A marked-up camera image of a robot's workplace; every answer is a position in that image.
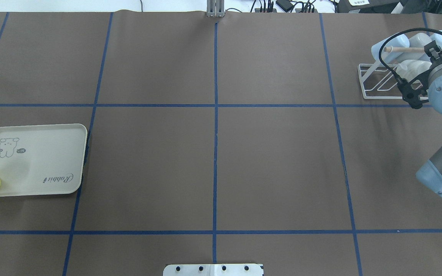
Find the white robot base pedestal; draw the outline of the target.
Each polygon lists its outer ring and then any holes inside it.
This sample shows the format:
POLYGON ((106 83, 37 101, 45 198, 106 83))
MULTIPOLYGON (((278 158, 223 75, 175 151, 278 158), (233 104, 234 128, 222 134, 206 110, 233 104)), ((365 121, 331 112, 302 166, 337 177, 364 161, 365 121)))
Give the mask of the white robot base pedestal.
POLYGON ((172 264, 163 276, 263 276, 264 267, 256 263, 172 264))

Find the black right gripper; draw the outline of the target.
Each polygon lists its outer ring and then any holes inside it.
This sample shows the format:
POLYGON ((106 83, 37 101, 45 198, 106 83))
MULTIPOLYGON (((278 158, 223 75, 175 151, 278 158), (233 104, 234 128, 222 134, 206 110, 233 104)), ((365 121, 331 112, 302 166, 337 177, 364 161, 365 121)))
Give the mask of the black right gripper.
POLYGON ((401 92, 402 99, 413 109, 420 109, 425 103, 428 103, 428 99, 422 98, 428 96, 427 91, 433 82, 433 75, 442 66, 442 49, 436 45, 435 41, 424 46, 424 51, 432 63, 429 70, 419 74, 409 83, 399 75, 399 91, 401 92))

